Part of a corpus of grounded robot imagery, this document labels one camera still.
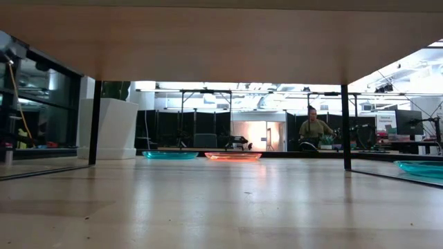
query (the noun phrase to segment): person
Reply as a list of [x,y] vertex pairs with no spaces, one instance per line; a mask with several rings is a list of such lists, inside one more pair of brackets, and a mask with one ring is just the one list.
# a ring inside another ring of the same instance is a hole
[[324,133],[334,135],[334,131],[325,122],[317,119],[317,110],[315,108],[308,106],[308,110],[309,119],[304,121],[300,128],[299,134],[301,138],[318,138]]

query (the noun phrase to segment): green plant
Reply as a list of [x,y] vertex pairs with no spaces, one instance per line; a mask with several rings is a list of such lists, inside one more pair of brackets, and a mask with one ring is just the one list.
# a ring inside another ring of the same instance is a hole
[[320,138],[320,143],[322,145],[333,145],[334,144],[334,137],[331,135],[323,135]]
[[129,95],[131,82],[103,82],[102,98],[113,98],[125,101]]

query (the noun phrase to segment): white planter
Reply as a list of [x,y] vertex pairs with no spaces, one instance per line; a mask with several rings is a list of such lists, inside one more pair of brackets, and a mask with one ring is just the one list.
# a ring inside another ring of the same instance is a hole
[[320,149],[332,149],[332,145],[320,145]]
[[[92,99],[80,100],[77,157],[81,159],[89,158],[92,107]],[[111,98],[101,99],[97,144],[98,160],[135,158],[134,140],[137,111],[137,104]]]

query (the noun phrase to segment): red tray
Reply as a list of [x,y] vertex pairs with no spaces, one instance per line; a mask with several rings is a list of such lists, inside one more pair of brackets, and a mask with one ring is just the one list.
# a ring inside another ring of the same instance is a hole
[[239,152],[206,152],[205,156],[211,160],[252,162],[257,161],[260,156],[262,156],[262,154]]

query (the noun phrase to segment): teal tray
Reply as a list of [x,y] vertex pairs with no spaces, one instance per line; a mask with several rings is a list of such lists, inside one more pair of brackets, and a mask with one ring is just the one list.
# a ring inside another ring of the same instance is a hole
[[144,151],[142,155],[148,159],[189,160],[196,158],[199,152]]
[[443,178],[443,162],[438,161],[395,161],[400,169],[416,176]]

